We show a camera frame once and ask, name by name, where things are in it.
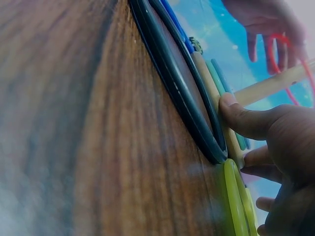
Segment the teal ring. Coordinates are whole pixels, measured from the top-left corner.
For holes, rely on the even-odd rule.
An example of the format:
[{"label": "teal ring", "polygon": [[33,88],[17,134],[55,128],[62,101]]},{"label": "teal ring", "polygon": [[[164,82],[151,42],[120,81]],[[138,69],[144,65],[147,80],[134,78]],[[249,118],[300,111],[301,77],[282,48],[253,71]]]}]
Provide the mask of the teal ring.
[{"label": "teal ring", "polygon": [[[218,74],[218,77],[219,77],[219,79],[220,79],[220,81],[221,81],[221,83],[222,83],[222,86],[223,86],[225,92],[229,92],[229,93],[233,94],[233,91],[232,91],[232,89],[230,88],[230,86],[228,85],[228,83],[227,83],[227,81],[226,81],[226,79],[225,79],[224,73],[223,73],[223,71],[221,70],[221,68],[220,68],[220,66],[219,66],[219,64],[218,64],[218,62],[217,62],[217,60],[211,59],[211,63],[212,63],[214,69],[216,70],[216,72],[217,72],[217,74]],[[245,146],[246,146],[247,149],[251,149],[251,143],[250,143],[250,141],[249,141],[248,138],[242,137],[241,135],[239,135],[239,134],[236,133],[236,138],[237,138],[237,136],[239,136],[240,139],[244,139]]]},{"label": "teal ring", "polygon": [[[222,96],[225,92],[229,92],[229,90],[225,89],[225,87],[222,83],[222,80],[218,74],[218,71],[216,70],[215,64],[213,64],[213,59],[210,62],[207,61],[206,65],[207,65],[208,70],[211,74],[211,77],[212,77],[212,79],[213,79],[213,81],[214,81],[214,83],[218,89],[220,96]],[[244,151],[247,148],[245,138],[236,132],[235,132],[235,135],[236,135],[237,142],[240,146],[240,149],[242,151]]]}]

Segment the wooden surface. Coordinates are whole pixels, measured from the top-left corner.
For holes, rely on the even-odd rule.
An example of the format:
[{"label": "wooden surface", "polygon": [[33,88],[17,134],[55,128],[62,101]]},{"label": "wooden surface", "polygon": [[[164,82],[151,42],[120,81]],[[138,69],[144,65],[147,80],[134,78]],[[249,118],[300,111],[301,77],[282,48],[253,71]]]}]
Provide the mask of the wooden surface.
[{"label": "wooden surface", "polygon": [[224,235],[220,168],[126,0],[0,1],[0,235]]}]

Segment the wooden stick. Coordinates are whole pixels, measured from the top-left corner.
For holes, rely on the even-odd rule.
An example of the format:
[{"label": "wooden stick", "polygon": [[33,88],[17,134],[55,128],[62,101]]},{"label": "wooden stick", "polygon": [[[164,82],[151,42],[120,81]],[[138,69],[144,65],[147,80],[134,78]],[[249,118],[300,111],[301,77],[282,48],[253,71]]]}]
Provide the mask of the wooden stick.
[{"label": "wooden stick", "polygon": [[[201,79],[203,80],[206,89],[209,92],[211,100],[214,103],[216,112],[218,112],[220,94],[208,70],[206,62],[199,52],[193,52],[191,54],[191,58],[193,62],[195,63],[198,72],[200,73]],[[241,151],[240,146],[238,144],[236,134],[233,130],[231,130],[228,126],[226,126],[222,120],[220,120],[220,122],[221,122],[223,135],[225,137],[227,149],[229,152],[229,157],[232,158],[236,162],[237,166],[241,169],[244,166],[244,158],[243,158],[243,152]]]},{"label": "wooden stick", "polygon": [[[310,70],[315,73],[315,59],[308,61]],[[292,84],[306,78],[303,65],[290,68],[281,74],[274,75],[266,80],[258,82],[234,93],[236,100],[247,106],[278,91],[290,87]]]}]

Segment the hand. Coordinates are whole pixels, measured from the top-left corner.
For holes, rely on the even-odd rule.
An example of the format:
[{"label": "hand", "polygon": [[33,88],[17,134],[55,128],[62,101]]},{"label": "hand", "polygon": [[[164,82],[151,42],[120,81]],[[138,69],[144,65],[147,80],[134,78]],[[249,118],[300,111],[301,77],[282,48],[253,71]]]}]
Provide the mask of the hand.
[{"label": "hand", "polygon": [[269,74],[275,71],[268,56],[268,38],[273,33],[286,34],[292,48],[277,42],[278,67],[283,71],[296,65],[298,57],[306,58],[304,50],[305,33],[301,24],[284,0],[222,0],[229,13],[242,24],[247,32],[248,54],[251,61],[257,61],[256,36],[262,34]]},{"label": "hand", "polygon": [[315,110],[281,105],[249,111],[227,93],[220,99],[220,112],[237,133],[267,141],[245,156],[242,172],[282,184],[275,199],[256,202],[269,212],[258,233],[315,235]]}]

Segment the light green ring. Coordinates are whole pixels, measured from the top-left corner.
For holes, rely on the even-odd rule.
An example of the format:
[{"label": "light green ring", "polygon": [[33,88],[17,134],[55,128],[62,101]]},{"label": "light green ring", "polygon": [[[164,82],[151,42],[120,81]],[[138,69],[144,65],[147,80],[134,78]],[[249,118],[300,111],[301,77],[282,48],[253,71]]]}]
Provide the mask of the light green ring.
[{"label": "light green ring", "polygon": [[[220,94],[220,96],[222,96],[226,91],[222,85],[222,82],[217,74],[217,71],[216,69],[214,68],[214,66],[212,65],[212,62],[206,62],[206,65],[208,67],[208,70],[211,74],[211,77],[213,79],[213,82],[215,83],[215,85],[217,86],[217,90]],[[237,142],[238,142],[238,145],[240,146],[240,149],[242,151],[244,151],[246,149],[246,144],[245,144],[245,140],[244,140],[244,137],[242,137],[241,135],[239,135],[238,133],[235,132],[235,135],[236,135],[236,139],[237,139]]]}]

